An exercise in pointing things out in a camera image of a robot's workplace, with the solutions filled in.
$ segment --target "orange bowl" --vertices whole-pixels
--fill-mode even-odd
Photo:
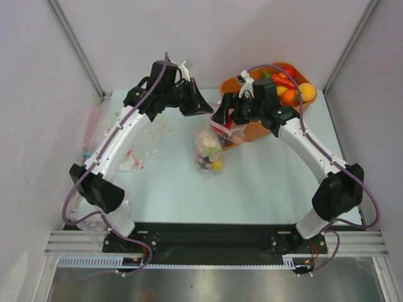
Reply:
[[[276,65],[280,68],[284,68],[286,66],[291,66],[295,69],[295,81],[297,82],[298,85],[301,85],[302,83],[310,83],[308,79],[297,69],[295,66],[286,63],[286,62],[277,62],[274,63],[273,65]],[[270,72],[272,74],[277,74],[278,70],[270,67],[265,67],[267,72]],[[261,77],[264,76],[263,69],[258,68],[255,70],[252,70],[249,75],[255,79],[258,80]],[[220,94],[221,96],[224,95],[225,92],[239,92],[241,90],[241,85],[238,83],[237,77],[231,77],[230,79],[225,80],[220,87]],[[316,100],[317,98],[317,92],[315,94],[315,97],[310,100],[309,102],[304,103],[304,112],[306,112],[307,108]],[[294,108],[299,112],[300,111],[300,106],[294,106]],[[245,142],[252,142],[254,140],[257,140],[258,138],[261,138],[267,134],[270,134],[270,130],[267,130],[265,127],[262,126],[262,123],[260,121],[256,122],[251,122],[248,124],[248,126],[245,129]]]

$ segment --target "wall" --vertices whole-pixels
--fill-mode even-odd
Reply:
[[[379,228],[403,284],[403,2],[381,1],[328,95],[341,145],[365,170],[382,210]],[[365,200],[364,214],[373,219]]]
[[[98,100],[45,1],[3,3],[0,40],[0,284],[28,252],[25,302]]]
[[[59,0],[103,88],[129,89],[152,63],[190,59],[202,88],[287,61],[323,88],[368,0]]]

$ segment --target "white table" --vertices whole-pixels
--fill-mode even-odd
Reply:
[[[218,89],[202,89],[210,102],[220,99]],[[119,111],[126,90],[115,90],[109,110]],[[178,109],[162,113],[172,133],[144,169],[119,173],[134,200],[135,221],[179,223],[292,224],[309,209],[318,183],[298,155],[268,135],[243,143],[223,154],[218,175],[195,167],[195,131],[205,116],[185,118]],[[307,110],[305,123],[324,145],[341,156],[322,91]],[[343,218],[361,223],[358,209]]]

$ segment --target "metal floor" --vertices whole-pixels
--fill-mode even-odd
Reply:
[[[371,258],[338,258],[311,277],[291,271],[146,269],[122,278],[94,269],[57,269],[48,302],[384,301]]]

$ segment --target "yellow fruit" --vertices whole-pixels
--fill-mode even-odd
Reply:
[[[312,84],[303,83],[300,86],[301,94],[302,94],[302,101],[304,103],[309,102],[312,100],[316,95],[316,88]]]
[[[221,170],[222,169],[222,161],[221,160],[216,160],[212,164],[213,170]]]
[[[277,86],[277,95],[281,96],[284,92],[286,92],[288,90],[287,87],[285,86]]]

